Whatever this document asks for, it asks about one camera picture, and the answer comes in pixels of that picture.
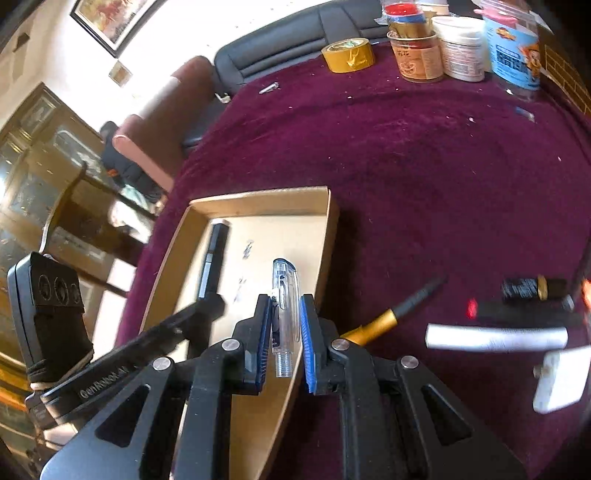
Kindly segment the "clear plastic pen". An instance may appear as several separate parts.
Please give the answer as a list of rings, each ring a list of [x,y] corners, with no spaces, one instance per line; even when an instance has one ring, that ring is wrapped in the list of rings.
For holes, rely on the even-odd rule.
[[[273,260],[271,347],[277,378],[294,375],[294,354],[301,337],[297,268],[283,258]]]

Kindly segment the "black marker pen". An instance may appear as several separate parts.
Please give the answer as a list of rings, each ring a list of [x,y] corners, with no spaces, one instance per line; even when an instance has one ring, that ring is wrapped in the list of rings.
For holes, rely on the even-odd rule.
[[[201,265],[197,299],[204,299],[209,293],[217,292],[229,230],[229,224],[225,221],[212,225]]]

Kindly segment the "white cylinder tube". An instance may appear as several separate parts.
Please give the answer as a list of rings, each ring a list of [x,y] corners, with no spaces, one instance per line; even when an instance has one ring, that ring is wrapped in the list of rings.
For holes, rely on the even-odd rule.
[[[568,343],[564,327],[502,329],[429,324],[425,343],[429,349],[467,352],[533,352],[563,349]]]

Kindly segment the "black red-capped marker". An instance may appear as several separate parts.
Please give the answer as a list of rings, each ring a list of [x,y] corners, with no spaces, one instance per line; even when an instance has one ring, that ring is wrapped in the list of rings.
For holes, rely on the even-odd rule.
[[[562,307],[512,305],[494,301],[468,301],[467,316],[481,324],[503,328],[558,328],[581,326],[585,315]]]

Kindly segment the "white power adapter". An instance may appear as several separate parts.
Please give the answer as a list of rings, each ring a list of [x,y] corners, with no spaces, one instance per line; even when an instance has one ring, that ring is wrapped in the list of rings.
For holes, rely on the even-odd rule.
[[[577,403],[590,370],[590,346],[548,352],[534,368],[538,380],[533,410],[549,414]]]

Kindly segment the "wooden glass cabinet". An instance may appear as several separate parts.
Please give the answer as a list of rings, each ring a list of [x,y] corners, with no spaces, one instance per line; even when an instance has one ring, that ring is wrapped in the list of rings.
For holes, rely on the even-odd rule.
[[[103,300],[127,297],[111,270],[136,266],[156,215],[100,161],[104,141],[45,84],[1,128],[1,272],[32,251],[76,270],[87,334]]]

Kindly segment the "shallow cardboard box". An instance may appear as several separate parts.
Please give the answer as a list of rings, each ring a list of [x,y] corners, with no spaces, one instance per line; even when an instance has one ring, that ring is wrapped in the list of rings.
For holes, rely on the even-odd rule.
[[[329,274],[339,207],[328,187],[263,190],[195,199],[176,228],[161,263],[141,328],[147,330],[195,300],[211,227],[228,223],[218,292],[226,303],[213,322],[211,343],[228,338],[238,321],[256,310],[260,294],[273,286],[273,260],[297,268],[301,293],[322,301]],[[294,348],[294,374],[276,377],[267,364],[257,396],[232,400],[229,476],[263,479],[270,471],[301,381],[301,347]]]

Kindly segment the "small metal clip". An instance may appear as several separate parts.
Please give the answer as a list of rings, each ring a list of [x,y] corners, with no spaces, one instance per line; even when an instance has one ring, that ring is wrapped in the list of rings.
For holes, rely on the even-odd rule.
[[[267,85],[266,87],[263,87],[263,89],[259,90],[259,95],[265,95],[267,93],[276,91],[277,89],[280,88],[280,84],[277,82],[273,82],[270,85]]]

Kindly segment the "yellow tape roll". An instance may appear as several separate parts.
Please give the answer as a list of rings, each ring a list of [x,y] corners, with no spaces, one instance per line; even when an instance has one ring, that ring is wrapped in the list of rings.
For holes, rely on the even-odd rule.
[[[329,71],[335,74],[358,72],[376,63],[372,45],[367,38],[349,38],[333,42],[322,48],[322,56]]]

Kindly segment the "small blue capsule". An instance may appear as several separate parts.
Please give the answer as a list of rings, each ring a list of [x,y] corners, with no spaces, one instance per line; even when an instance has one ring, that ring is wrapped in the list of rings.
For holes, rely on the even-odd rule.
[[[526,109],[524,109],[522,107],[516,106],[515,107],[515,112],[518,115],[526,118],[528,121],[530,121],[532,123],[535,123],[536,122],[535,115],[532,112],[530,112],[530,111],[528,111],[528,110],[526,110]]]

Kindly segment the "orange label jar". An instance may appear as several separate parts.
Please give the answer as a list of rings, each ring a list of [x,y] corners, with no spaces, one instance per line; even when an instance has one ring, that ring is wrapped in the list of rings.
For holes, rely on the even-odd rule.
[[[390,31],[388,38],[399,71],[406,80],[429,83],[444,77],[442,55],[436,34],[422,38],[402,38]]]

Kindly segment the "black leather sofa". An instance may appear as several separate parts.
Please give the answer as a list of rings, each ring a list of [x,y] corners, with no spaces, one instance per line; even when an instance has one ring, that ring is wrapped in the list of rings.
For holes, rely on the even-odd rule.
[[[222,47],[213,60],[214,95],[185,134],[185,154],[204,138],[226,105],[250,82],[321,55],[322,48],[339,40],[367,38],[372,44],[387,40],[388,26],[378,23],[379,1],[329,1],[295,12]]]

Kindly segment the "white plastic jar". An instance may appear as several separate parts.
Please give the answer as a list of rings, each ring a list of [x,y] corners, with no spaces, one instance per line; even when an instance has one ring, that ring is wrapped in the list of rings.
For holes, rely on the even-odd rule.
[[[485,79],[487,45],[484,21],[473,17],[435,16],[444,73],[456,80],[478,83]]]

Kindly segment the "blue cartoon label jar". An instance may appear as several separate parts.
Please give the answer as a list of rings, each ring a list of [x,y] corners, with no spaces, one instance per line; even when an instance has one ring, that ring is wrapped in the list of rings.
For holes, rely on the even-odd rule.
[[[542,65],[537,22],[530,7],[525,1],[484,0],[479,9],[496,82],[521,100],[535,100]]]

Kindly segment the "framed wall painting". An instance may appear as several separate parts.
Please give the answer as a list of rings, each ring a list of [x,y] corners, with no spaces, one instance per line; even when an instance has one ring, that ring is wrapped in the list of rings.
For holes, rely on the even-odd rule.
[[[78,0],[70,17],[113,58],[118,58],[135,34],[165,0]]]

